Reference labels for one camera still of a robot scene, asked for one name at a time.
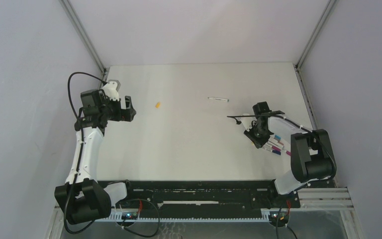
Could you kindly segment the white green marker pen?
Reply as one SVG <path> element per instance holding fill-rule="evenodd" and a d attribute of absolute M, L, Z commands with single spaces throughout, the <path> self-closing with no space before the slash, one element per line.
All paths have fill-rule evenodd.
<path fill-rule="evenodd" d="M 213 101 L 229 102 L 229 99 L 225 99 L 225 98 L 208 97 L 208 99 L 209 99 L 209 100 L 213 100 Z"/>

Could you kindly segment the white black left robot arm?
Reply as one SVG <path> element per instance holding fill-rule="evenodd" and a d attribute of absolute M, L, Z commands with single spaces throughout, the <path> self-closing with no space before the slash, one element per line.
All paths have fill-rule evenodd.
<path fill-rule="evenodd" d="M 82 107 L 75 122 L 76 149 L 65 184 L 55 188 L 54 196 L 71 225 L 107 218 L 116 203 L 128 208 L 136 200 L 127 182 L 98 183 L 97 165 L 100 146 L 109 121 L 131 122 L 136 115 L 130 96 L 125 96 L 125 108 L 120 98 L 104 90 L 81 93 Z"/>

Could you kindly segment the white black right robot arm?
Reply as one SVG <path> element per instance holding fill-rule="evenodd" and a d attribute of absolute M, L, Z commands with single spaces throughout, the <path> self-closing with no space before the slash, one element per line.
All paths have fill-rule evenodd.
<path fill-rule="evenodd" d="M 244 135 L 256 148 L 268 148 L 275 136 L 290 144 L 290 170 L 273 181 L 268 202 L 281 207 L 287 194 L 312 181 L 332 179 L 337 165 L 328 132 L 308 129 L 287 118 L 282 111 L 273 111 L 267 102 L 253 105 L 253 115 L 239 120 L 245 126 Z"/>

